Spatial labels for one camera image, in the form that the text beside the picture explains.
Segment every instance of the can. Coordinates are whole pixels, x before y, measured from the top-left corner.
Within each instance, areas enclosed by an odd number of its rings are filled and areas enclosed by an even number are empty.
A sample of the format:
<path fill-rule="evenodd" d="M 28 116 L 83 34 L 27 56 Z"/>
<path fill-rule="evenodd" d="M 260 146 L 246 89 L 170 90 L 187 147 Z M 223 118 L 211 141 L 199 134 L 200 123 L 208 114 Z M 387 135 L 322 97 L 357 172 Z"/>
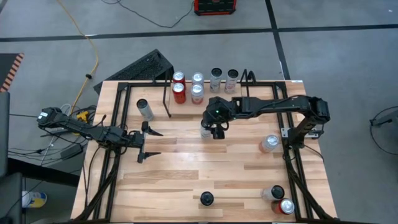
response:
<path fill-rule="evenodd" d="M 291 199 L 283 198 L 271 202 L 271 209 L 276 214 L 290 215 L 294 212 L 294 204 Z"/>
<path fill-rule="evenodd" d="M 205 77 L 203 76 L 202 73 L 196 72 L 192 76 L 192 86 L 194 84 L 201 84 L 202 86 L 205 84 Z"/>
<path fill-rule="evenodd" d="M 211 131 L 206 130 L 207 125 L 205 124 L 205 121 L 202 120 L 200 121 L 200 137 L 202 139 L 207 139 L 211 137 Z"/>
<path fill-rule="evenodd" d="M 182 83 L 174 84 L 173 94 L 176 103 L 182 104 L 187 100 L 187 96 L 185 95 L 185 86 Z"/>
<path fill-rule="evenodd" d="M 218 93 L 220 91 L 220 85 L 221 85 L 221 74 L 223 71 L 219 68 L 213 68 L 211 70 L 211 75 L 210 75 L 210 91 L 212 93 Z"/>
<path fill-rule="evenodd" d="M 185 75 L 182 72 L 175 72 L 173 74 L 174 83 L 182 83 L 185 86 Z"/>
<path fill-rule="evenodd" d="M 155 118 L 147 100 L 139 99 L 137 101 L 137 107 L 141 115 L 143 115 L 144 121 L 152 121 Z"/>
<path fill-rule="evenodd" d="M 270 134 L 260 142 L 259 149 L 263 153 L 272 152 L 279 144 L 278 137 Z"/>
<path fill-rule="evenodd" d="M 226 76 L 224 92 L 227 94 L 232 94 L 235 92 L 236 82 L 238 81 L 238 71 L 231 69 L 228 71 Z"/>
<path fill-rule="evenodd" d="M 40 208 L 47 202 L 47 194 L 44 192 L 22 191 L 22 208 Z"/>
<path fill-rule="evenodd" d="M 191 99 L 193 104 L 201 104 L 203 102 L 203 97 L 205 96 L 205 91 L 203 85 L 194 84 L 191 88 Z"/>
<path fill-rule="evenodd" d="M 261 198 L 264 200 L 280 200 L 283 197 L 285 197 L 285 190 L 279 185 L 261 191 Z"/>

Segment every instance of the soda can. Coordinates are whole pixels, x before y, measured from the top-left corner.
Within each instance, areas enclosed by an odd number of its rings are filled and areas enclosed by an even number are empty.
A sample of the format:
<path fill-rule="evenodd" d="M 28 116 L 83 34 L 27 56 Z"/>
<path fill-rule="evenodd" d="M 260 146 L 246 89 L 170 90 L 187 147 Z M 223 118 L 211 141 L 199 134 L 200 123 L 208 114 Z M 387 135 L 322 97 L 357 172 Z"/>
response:
<path fill-rule="evenodd" d="M 192 76 L 192 86 L 194 84 L 201 84 L 202 86 L 205 84 L 205 77 L 203 76 L 202 73 L 196 72 Z"/>
<path fill-rule="evenodd" d="M 182 83 L 185 86 L 185 75 L 182 72 L 175 72 L 173 74 L 174 83 Z"/>
<path fill-rule="evenodd" d="M 210 75 L 210 91 L 212 93 L 218 93 L 221 85 L 221 74 L 223 72 L 219 68 L 213 68 Z"/>
<path fill-rule="evenodd" d="M 139 99 L 137 101 L 137 107 L 141 115 L 143 115 L 144 121 L 152 121 L 155 118 L 147 100 Z"/>
<path fill-rule="evenodd" d="M 271 209 L 276 214 L 290 215 L 294 212 L 294 204 L 291 199 L 283 198 L 271 202 Z"/>
<path fill-rule="evenodd" d="M 203 102 L 203 97 L 205 96 L 205 90 L 203 85 L 194 84 L 191 88 L 191 99 L 193 104 L 201 104 Z"/>
<path fill-rule="evenodd" d="M 227 94 L 232 94 L 235 92 L 236 82 L 238 81 L 238 71 L 231 69 L 228 71 L 226 76 L 224 92 Z"/>
<path fill-rule="evenodd" d="M 279 144 L 278 137 L 270 134 L 262 142 L 260 142 L 261 152 L 272 152 Z"/>
<path fill-rule="evenodd" d="M 174 100 L 178 104 L 185 103 L 187 96 L 185 95 L 185 86 L 182 83 L 176 83 L 173 86 Z"/>
<path fill-rule="evenodd" d="M 204 120 L 200 121 L 200 137 L 203 139 L 211 137 L 211 131 L 206 130 L 206 127 L 207 125 L 205 124 L 205 121 Z"/>
<path fill-rule="evenodd" d="M 280 200 L 283 197 L 285 197 L 285 190 L 279 185 L 261 191 L 261 198 L 264 200 Z"/>

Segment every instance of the white can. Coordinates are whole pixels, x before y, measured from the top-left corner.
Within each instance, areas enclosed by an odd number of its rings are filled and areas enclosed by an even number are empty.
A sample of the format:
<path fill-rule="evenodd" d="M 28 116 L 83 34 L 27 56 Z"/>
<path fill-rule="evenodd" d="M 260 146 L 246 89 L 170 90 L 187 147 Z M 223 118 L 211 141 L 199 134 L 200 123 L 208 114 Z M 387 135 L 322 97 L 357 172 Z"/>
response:
<path fill-rule="evenodd" d="M 280 200 L 283 197 L 285 197 L 285 190 L 279 185 L 261 191 L 261 198 L 264 200 Z"/>
<path fill-rule="evenodd" d="M 202 139 L 208 139 L 211 137 L 211 131 L 206 130 L 205 127 L 206 127 L 205 121 L 204 120 L 200 121 L 200 137 Z"/>
<path fill-rule="evenodd" d="M 203 76 L 202 73 L 196 72 L 192 76 L 192 86 L 194 84 L 201 84 L 202 86 L 205 84 L 205 77 Z"/>
<path fill-rule="evenodd" d="M 203 85 L 194 84 L 191 88 L 191 99 L 193 104 L 201 104 L 203 102 L 203 97 L 205 96 L 205 90 Z"/>
<path fill-rule="evenodd" d="M 144 121 L 152 121 L 155 118 L 147 100 L 139 99 L 137 101 L 137 107 L 141 115 L 143 115 Z"/>
<path fill-rule="evenodd" d="M 221 74 L 223 71 L 219 68 L 213 68 L 210 75 L 210 91 L 212 93 L 220 92 Z"/>
<path fill-rule="evenodd" d="M 235 92 L 236 82 L 238 81 L 239 73 L 235 69 L 228 71 L 226 76 L 224 92 L 227 94 L 232 94 Z"/>
<path fill-rule="evenodd" d="M 40 208 L 47 202 L 47 195 L 43 192 L 22 191 L 22 208 Z"/>

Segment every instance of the red soda can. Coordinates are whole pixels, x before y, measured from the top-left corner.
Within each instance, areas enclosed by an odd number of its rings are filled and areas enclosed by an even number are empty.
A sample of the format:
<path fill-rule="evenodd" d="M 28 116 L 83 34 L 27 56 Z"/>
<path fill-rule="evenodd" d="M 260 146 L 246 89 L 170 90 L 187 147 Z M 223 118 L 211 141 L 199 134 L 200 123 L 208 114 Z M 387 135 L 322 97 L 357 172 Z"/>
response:
<path fill-rule="evenodd" d="M 290 215 L 294 212 L 294 204 L 291 199 L 283 198 L 271 202 L 271 209 L 276 214 Z"/>
<path fill-rule="evenodd" d="M 174 100 L 176 103 L 182 104 L 187 100 L 185 95 L 185 86 L 182 83 L 175 83 L 173 86 Z"/>
<path fill-rule="evenodd" d="M 182 72 L 175 72 L 173 74 L 174 83 L 182 83 L 185 86 L 185 75 Z"/>

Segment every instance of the silver can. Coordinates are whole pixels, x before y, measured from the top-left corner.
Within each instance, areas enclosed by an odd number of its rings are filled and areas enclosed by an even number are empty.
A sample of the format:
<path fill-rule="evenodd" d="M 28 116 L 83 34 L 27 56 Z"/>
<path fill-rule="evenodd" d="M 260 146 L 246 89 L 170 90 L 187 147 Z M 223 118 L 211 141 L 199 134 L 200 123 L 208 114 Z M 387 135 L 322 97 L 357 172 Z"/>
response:
<path fill-rule="evenodd" d="M 147 100 L 139 99 L 137 101 L 137 107 L 141 115 L 143 115 L 144 121 L 152 121 L 155 118 Z"/>
<path fill-rule="evenodd" d="M 271 202 L 271 209 L 276 214 L 290 215 L 294 212 L 294 203 L 288 198 L 275 200 Z"/>
<path fill-rule="evenodd" d="M 205 77 L 203 76 L 202 73 L 196 72 L 192 76 L 192 86 L 194 84 L 201 84 L 202 86 L 205 84 Z"/>
<path fill-rule="evenodd" d="M 235 69 L 228 71 L 226 76 L 224 92 L 227 94 L 232 94 L 235 92 L 236 82 L 238 81 L 239 73 Z"/>
<path fill-rule="evenodd" d="M 211 70 L 211 75 L 210 75 L 210 91 L 212 93 L 218 93 L 220 91 L 220 85 L 221 85 L 221 74 L 223 71 L 219 68 L 213 68 Z"/>
<path fill-rule="evenodd" d="M 200 121 L 200 137 L 203 139 L 208 139 L 211 137 L 211 131 L 206 130 L 206 124 L 204 120 Z"/>
<path fill-rule="evenodd" d="M 263 141 L 260 142 L 260 151 L 272 152 L 279 144 L 278 137 L 270 134 Z"/>
<path fill-rule="evenodd" d="M 279 185 L 261 191 L 261 198 L 264 200 L 280 200 L 283 197 L 285 197 L 285 190 Z"/>
<path fill-rule="evenodd" d="M 205 96 L 205 90 L 201 84 L 192 84 L 191 88 L 191 99 L 193 104 L 201 104 L 203 97 Z"/>

